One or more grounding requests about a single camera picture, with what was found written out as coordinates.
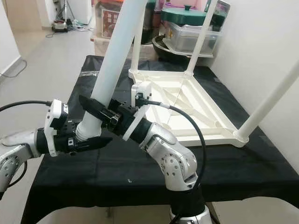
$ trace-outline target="floor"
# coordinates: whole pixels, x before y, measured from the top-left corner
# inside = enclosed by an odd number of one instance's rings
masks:
[[[16,35],[28,66],[18,77],[0,83],[0,105],[28,99],[58,98],[66,102],[86,55],[94,54],[89,38],[89,32],[70,32],[53,38],[45,38],[41,33]],[[42,127],[46,110],[42,105],[25,105],[2,112],[0,136]],[[0,202],[0,224],[20,223],[40,161],[41,158],[30,160],[25,177],[4,194]],[[275,198],[258,197],[213,205],[222,224],[299,223],[299,210]],[[168,211],[168,206],[117,207],[107,218],[105,208],[72,207],[55,211],[38,224],[166,224]]]

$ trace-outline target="black cloth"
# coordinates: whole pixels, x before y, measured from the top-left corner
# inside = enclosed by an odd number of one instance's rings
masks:
[[[103,58],[88,56],[81,74],[99,70]],[[114,98],[130,101],[130,61],[126,61]],[[184,65],[165,62],[141,62],[141,70],[184,71]],[[248,114],[208,67],[197,67],[194,77],[217,105],[239,128]],[[81,119],[79,94],[90,96],[96,76],[78,78],[69,99],[70,117]],[[169,204],[169,192],[156,162],[136,143],[124,142],[107,131],[114,140],[101,150],[45,155],[32,184],[22,223],[32,224],[50,212],[69,206],[107,207]],[[200,168],[201,149],[190,148]],[[260,128],[243,148],[231,145],[208,146],[206,172],[202,180],[206,201],[242,200],[255,196],[277,197],[299,208],[299,176],[273,146]]]

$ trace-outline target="white pipe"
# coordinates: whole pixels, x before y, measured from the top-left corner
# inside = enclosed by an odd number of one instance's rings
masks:
[[[143,14],[142,14],[140,20],[139,20],[139,25],[136,30],[136,34],[135,34],[135,38],[134,38],[134,45],[133,45],[131,68],[129,69],[129,73],[137,73],[138,72],[138,61],[139,61],[139,54],[140,54],[140,47],[141,47],[144,13],[145,13],[145,9],[143,11]]]
[[[204,24],[202,25],[200,35],[198,36],[194,51],[192,53],[192,57],[191,57],[190,62],[188,64],[188,68],[185,71],[185,74],[187,74],[187,75],[191,75],[191,76],[193,75],[193,71],[194,71],[197,59],[199,57],[201,47],[202,47],[202,45],[205,41],[206,32],[209,29],[209,26],[210,26],[210,23],[211,23],[211,20],[212,20],[212,16],[214,14],[214,11],[215,11],[215,8],[216,8],[216,5],[217,5],[217,1],[218,0],[212,0],[211,3],[210,3],[209,10],[207,11]]]
[[[268,112],[275,106],[285,92],[291,87],[299,76],[299,61],[291,69],[290,73],[284,77],[281,83],[273,90],[273,92],[264,99],[264,101],[256,108],[251,116],[245,121],[239,130],[234,132],[234,136],[240,141],[248,141],[249,135],[264,119]]]
[[[131,47],[138,18],[144,12],[147,0],[125,0],[118,16],[110,43],[95,83],[91,98],[108,106]],[[76,129],[79,140],[99,136],[102,122],[85,112]]]

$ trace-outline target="red object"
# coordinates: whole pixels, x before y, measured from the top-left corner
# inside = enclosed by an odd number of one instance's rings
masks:
[[[104,10],[102,11],[102,37],[112,36],[119,12]]]

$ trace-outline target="robotic arm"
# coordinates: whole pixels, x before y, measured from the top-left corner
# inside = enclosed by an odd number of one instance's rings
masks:
[[[171,196],[171,218],[179,213],[180,220],[177,223],[180,224],[212,223],[200,187],[192,190],[198,178],[195,156],[171,132],[143,116],[136,124],[136,109],[116,100],[112,99],[108,108],[95,99],[83,96],[80,96],[79,101],[88,113],[103,122],[102,127],[117,135],[125,135],[131,126],[135,127],[129,133],[130,138],[157,162],[165,176],[165,185]],[[112,140],[93,137],[78,141],[76,127],[79,120],[68,120],[67,114],[67,105],[54,100],[46,115],[44,128],[15,133],[0,140],[0,198],[17,169],[28,159],[46,153],[51,156],[75,154],[104,147]]]

